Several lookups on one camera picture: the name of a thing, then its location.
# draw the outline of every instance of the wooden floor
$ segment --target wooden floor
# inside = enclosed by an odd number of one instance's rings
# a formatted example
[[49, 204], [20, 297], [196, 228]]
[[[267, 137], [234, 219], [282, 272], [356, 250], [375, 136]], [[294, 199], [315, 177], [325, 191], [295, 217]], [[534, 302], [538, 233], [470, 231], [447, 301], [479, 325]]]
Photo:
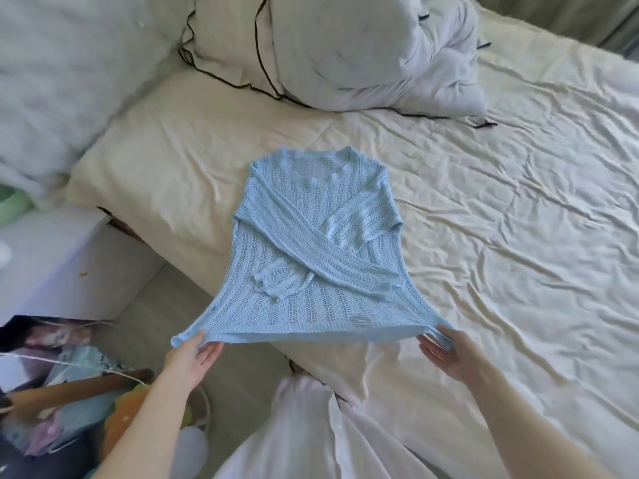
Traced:
[[[207, 293], [167, 264], [114, 321], [117, 327], [92, 326], [93, 344], [126, 364], [158, 372], [171, 348], [171, 337], [210, 302]], [[268, 418], [275, 388], [288, 375], [284, 355], [267, 343], [225, 345], [203, 382], [212, 401], [213, 423], [208, 462], [199, 478], [210, 479]]]

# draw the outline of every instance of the white nightstand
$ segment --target white nightstand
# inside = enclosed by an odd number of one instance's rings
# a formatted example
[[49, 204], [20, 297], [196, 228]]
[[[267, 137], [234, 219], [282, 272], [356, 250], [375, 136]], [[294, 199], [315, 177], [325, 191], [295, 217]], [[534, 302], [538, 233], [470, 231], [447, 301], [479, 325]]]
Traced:
[[12, 260], [0, 269], [0, 326], [16, 314], [114, 319], [165, 261], [97, 208], [65, 203], [0, 227]]

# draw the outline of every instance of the light blue knit sweater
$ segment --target light blue knit sweater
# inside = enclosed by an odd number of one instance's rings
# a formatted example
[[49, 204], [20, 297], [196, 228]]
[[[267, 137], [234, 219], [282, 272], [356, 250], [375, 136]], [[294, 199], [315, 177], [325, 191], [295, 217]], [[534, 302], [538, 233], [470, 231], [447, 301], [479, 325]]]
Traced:
[[387, 168], [351, 147], [280, 149], [251, 164], [235, 213], [231, 265], [178, 346], [206, 341], [386, 342], [446, 322], [413, 285]]

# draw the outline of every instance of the green object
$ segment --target green object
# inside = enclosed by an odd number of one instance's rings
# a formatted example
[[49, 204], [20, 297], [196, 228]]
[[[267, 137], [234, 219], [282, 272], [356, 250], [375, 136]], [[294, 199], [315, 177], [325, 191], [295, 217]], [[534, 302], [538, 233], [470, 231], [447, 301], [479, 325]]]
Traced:
[[0, 185], [0, 226], [15, 220], [31, 208], [31, 205], [33, 203], [25, 193]]

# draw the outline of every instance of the white dress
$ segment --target white dress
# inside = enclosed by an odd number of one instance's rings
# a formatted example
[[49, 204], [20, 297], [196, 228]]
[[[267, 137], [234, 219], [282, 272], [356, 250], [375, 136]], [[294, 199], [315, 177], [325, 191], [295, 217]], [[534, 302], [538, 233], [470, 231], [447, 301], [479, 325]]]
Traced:
[[215, 479], [436, 479], [393, 436], [315, 378], [285, 378], [271, 417]]

